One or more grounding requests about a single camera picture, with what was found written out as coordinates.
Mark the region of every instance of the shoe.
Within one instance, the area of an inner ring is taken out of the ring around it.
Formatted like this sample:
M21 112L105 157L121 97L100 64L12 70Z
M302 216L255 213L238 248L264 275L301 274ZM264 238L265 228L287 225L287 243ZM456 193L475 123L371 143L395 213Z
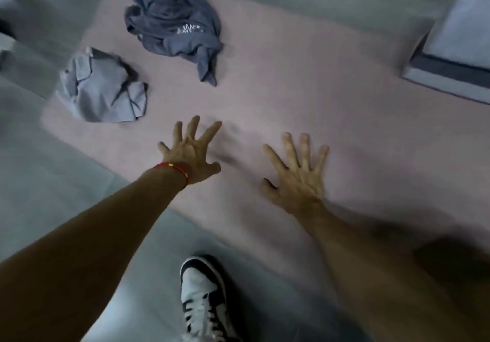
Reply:
M203 257L190 257L180 269L180 298L186 342L241 341L231 325L226 290L219 272Z

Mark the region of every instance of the hand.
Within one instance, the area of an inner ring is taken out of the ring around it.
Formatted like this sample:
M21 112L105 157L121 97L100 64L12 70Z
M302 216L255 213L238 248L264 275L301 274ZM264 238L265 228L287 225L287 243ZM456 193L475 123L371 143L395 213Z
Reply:
M269 160L279 175L279 187L275 187L268 179L263 181L266 196L274 204L283 208L289 214L300 218L309 211L311 205L319 203L324 198L322 172L327 159L328 146L322 146L318 162L310 168L310 136L300 137L301 155L298 161L296 149L290 133L282 136L289 168L269 145L264 145Z
M189 185L204 181L212 175L221 172L219 163L206 163L208 145L221 128L222 122L215 122L206 129L204 134L195 140L199 116L196 115L187 125L182 138L182 122L174 127L174 143L169 149L163 142L158 143L158 149L163 154L163 161L181 166L189 175Z

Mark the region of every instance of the skin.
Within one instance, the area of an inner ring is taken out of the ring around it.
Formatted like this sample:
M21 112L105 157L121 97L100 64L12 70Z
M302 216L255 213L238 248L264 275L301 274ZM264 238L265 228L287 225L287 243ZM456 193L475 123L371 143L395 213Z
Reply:
M163 161L181 166L189 184L220 172L208 164L214 123L195 139L199 116L184 135L174 128L171 148L159 143ZM264 180L272 203L293 215L316 240L347 311L376 341L468 341L469 322L411 258L391 252L332 215L323 205L322 172L328 147L310 165L308 135L299 158L291 135L283 135L287 167L264 151L279 184ZM77 215L0 264L0 340L79 341L100 316L149 230L184 188L185 176L157 167Z

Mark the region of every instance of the red string bracelet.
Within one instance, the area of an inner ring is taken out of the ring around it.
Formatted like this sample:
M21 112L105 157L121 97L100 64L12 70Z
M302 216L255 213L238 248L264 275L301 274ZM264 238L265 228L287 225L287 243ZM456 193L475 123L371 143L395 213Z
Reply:
M184 190L186 188L186 186L189 184L189 175L187 174L187 172L185 171L184 168L182 168L178 165L172 164L172 163L160 163L160 164L157 164L156 166L154 166L154 168L156 168L156 167L172 167L172 168L178 170L179 172L181 172L185 176L185 185L182 188L182 190Z

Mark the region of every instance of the forearm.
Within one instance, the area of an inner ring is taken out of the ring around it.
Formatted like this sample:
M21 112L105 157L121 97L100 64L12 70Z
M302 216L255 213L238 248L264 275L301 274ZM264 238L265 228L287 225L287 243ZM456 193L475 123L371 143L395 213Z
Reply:
M471 340L467 320L410 256L364 236L321 203L298 219L321 248L348 312L376 340Z
M184 184L172 168L145 172L5 260L0 265L0 339L81 339Z

